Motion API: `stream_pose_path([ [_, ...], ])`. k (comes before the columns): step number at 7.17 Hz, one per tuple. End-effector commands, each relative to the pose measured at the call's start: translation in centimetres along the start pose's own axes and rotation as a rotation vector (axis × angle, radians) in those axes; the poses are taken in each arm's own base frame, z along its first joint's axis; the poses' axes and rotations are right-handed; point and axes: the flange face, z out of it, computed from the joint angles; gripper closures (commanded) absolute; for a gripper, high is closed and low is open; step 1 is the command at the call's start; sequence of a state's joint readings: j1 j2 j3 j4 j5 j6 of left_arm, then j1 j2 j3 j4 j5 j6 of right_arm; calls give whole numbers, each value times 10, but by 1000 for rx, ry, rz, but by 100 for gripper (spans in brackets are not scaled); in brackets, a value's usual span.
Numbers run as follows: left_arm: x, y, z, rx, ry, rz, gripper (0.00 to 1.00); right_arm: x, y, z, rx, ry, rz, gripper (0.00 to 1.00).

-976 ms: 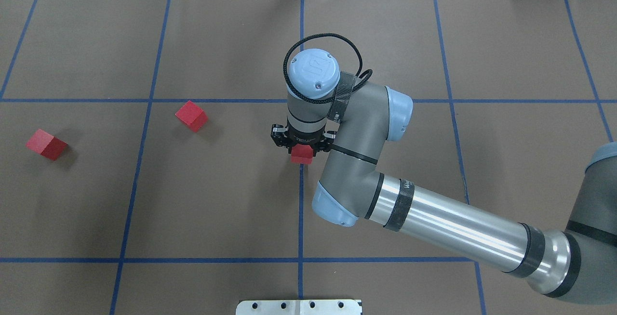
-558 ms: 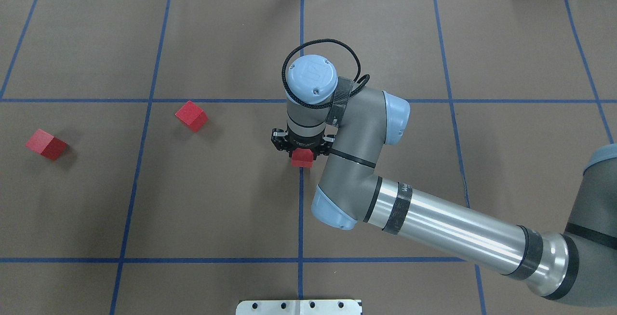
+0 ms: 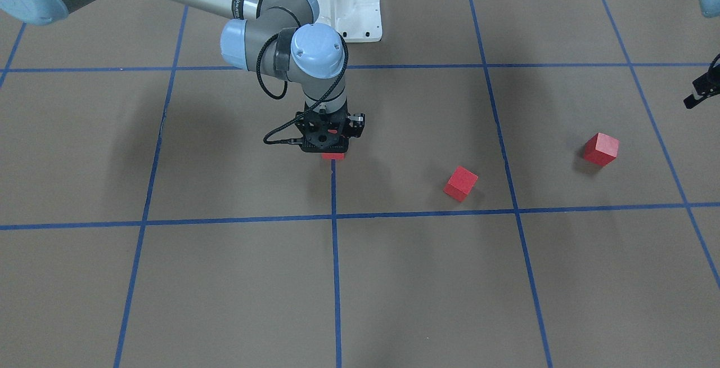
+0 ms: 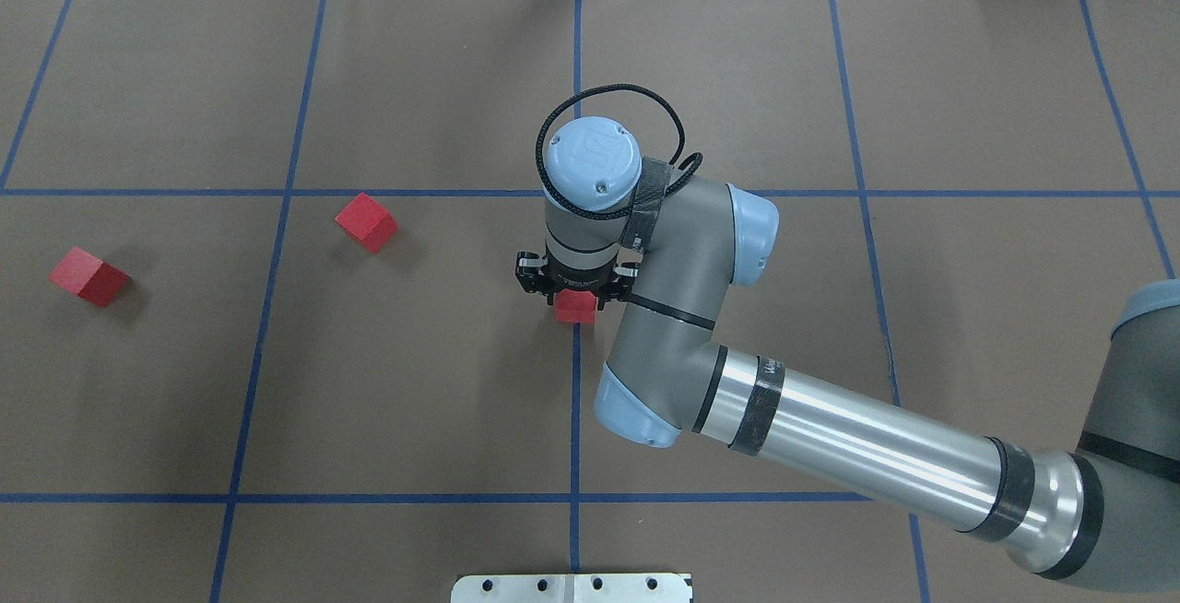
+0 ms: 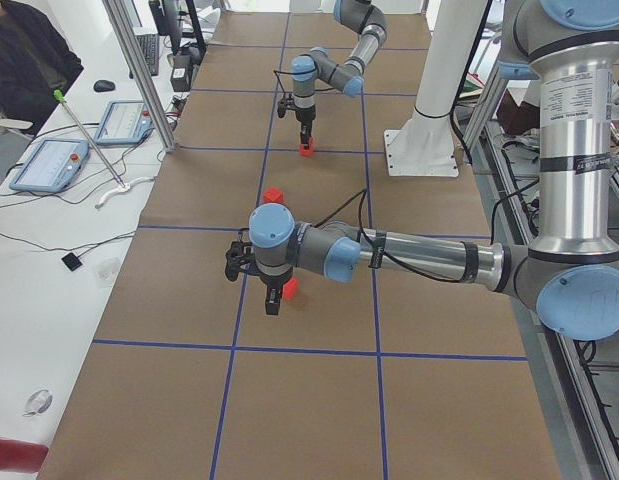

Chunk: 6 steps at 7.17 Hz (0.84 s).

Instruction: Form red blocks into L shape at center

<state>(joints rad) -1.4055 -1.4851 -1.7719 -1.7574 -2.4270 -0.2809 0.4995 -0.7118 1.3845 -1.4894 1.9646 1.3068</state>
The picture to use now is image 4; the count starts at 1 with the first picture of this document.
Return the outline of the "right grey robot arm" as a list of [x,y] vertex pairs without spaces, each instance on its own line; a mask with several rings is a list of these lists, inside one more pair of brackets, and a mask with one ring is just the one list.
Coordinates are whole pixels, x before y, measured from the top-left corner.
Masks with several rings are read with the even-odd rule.
[[628,441],[684,433],[893,503],[1003,549],[1028,573],[1108,592],[1176,590],[1176,278],[1146,286],[1112,327],[1074,448],[1025,448],[861,396],[715,329],[755,286],[781,229],[762,195],[696,177],[700,155],[642,157],[607,117],[542,124],[545,250],[514,276],[624,304],[595,414]]

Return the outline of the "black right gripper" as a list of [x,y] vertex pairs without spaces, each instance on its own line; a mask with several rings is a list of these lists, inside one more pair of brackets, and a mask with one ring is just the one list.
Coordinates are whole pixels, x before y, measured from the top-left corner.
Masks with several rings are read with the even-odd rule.
[[556,295],[560,290],[594,291],[599,295],[599,310],[611,302],[625,303],[637,282],[641,260],[608,258],[603,266],[573,268],[555,257],[535,253],[514,255],[514,280],[530,295]]

